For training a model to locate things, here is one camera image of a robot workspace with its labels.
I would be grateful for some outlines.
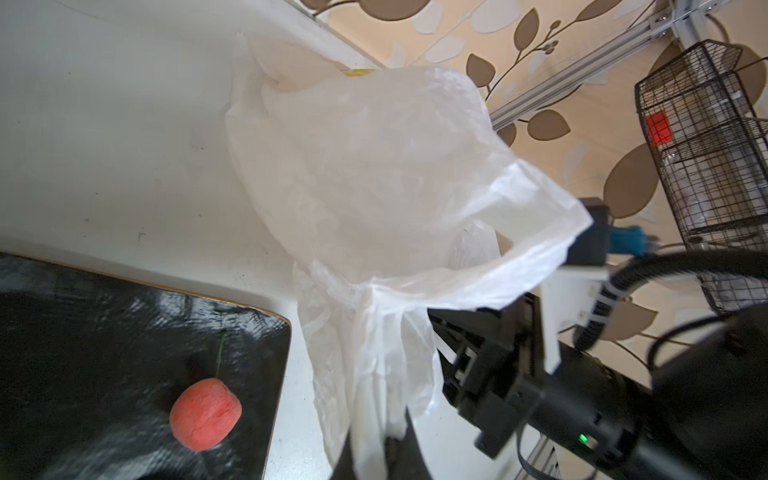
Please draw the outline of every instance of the red square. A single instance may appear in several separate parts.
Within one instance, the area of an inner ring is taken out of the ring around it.
[[[672,141],[672,129],[667,114],[660,111],[650,117],[645,118],[645,124],[650,132],[650,143],[654,147],[666,144]]]

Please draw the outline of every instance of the green string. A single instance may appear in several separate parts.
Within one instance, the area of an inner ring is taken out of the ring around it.
[[[227,331],[221,330],[221,341],[219,342],[219,354],[216,356],[216,377],[219,378],[219,368],[221,367],[221,352],[224,350],[224,339],[227,338]]]

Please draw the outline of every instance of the brown leaf pattern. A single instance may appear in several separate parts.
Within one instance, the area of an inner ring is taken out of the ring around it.
[[[360,8],[377,20],[396,22],[416,15],[428,3],[429,0],[360,0]]]
[[[543,110],[528,121],[528,134],[540,141],[557,140],[570,133],[571,127],[554,110]]]
[[[601,340],[630,339],[648,328],[659,312],[654,312],[632,302],[619,302],[611,312],[611,320],[600,335]]]
[[[608,13],[613,7],[620,4],[621,0],[594,0],[584,7],[584,10],[576,17],[576,22],[585,22],[604,13]]]
[[[515,29],[515,48],[519,51],[523,51],[533,43],[536,34],[538,33],[538,12],[535,8],[532,8],[530,12],[525,14],[525,17],[518,23],[518,27]]]
[[[603,201],[614,218],[626,218],[643,210],[653,198],[659,176],[646,144],[624,155],[603,186]]]
[[[755,53],[752,48],[740,44],[736,44],[736,46],[743,48],[741,58],[739,58],[739,63],[736,65],[736,68],[742,68],[744,65],[749,65],[753,61],[760,60],[760,56]],[[764,61],[756,63],[751,67],[744,68],[739,72],[741,84],[744,86],[744,93],[746,93],[746,97],[752,105],[755,105],[755,102],[757,102],[760,95],[763,93],[763,90],[766,88],[766,76],[768,76],[768,71],[766,70],[766,63]]]
[[[489,61],[472,53],[467,58],[467,75],[478,88],[482,88],[491,83],[496,75],[496,69]]]
[[[511,147],[515,142],[515,138],[518,137],[518,128],[515,126],[515,124],[509,124],[499,130],[497,133],[498,136],[502,138],[504,143],[506,143],[508,147]]]

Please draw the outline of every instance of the white plastic bag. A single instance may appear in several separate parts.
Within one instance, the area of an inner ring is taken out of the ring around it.
[[[428,307],[502,308],[565,259],[591,219],[492,130],[477,88],[444,67],[347,77],[240,35],[226,125],[253,205],[296,259],[299,320],[326,454],[347,430],[359,478],[386,477],[442,376]],[[494,228],[512,241],[501,257]]]

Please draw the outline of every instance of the black cable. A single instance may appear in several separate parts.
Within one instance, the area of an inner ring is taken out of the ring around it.
[[[710,325],[711,323],[724,322],[737,313],[741,313],[741,310],[739,312],[726,313],[724,315],[708,316],[707,318],[694,320],[693,322],[685,323],[667,331],[664,335],[660,336],[658,340],[653,342],[648,349],[648,371],[653,372],[657,368],[656,356],[659,353],[659,349],[673,336],[678,336],[688,330],[701,328],[702,326]]]
[[[768,253],[749,250],[697,250],[637,257],[625,268],[615,272],[608,280],[612,288],[608,289],[603,285],[600,294],[609,301],[617,302],[620,299],[614,292],[626,292],[639,283],[680,273],[727,273],[768,280]],[[600,300],[595,302],[592,316],[597,319],[590,319],[586,327],[578,327],[574,331],[576,350],[584,352],[592,348],[603,333],[605,321],[612,309],[611,304]]]

